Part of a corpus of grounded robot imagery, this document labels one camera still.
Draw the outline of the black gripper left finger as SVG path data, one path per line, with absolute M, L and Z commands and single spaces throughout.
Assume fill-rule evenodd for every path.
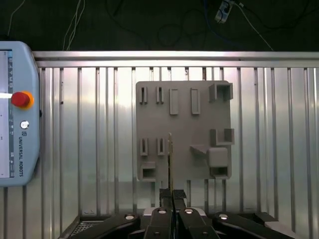
M 172 237 L 172 193 L 159 190 L 160 206 L 142 215 L 122 213 L 104 220 L 82 220 L 71 232 L 72 239 L 170 239 Z

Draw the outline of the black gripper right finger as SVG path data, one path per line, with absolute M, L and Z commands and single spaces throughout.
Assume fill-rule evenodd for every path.
M 293 239 L 295 233 L 268 213 L 206 214 L 185 204 L 183 190 L 173 190 L 178 239 Z

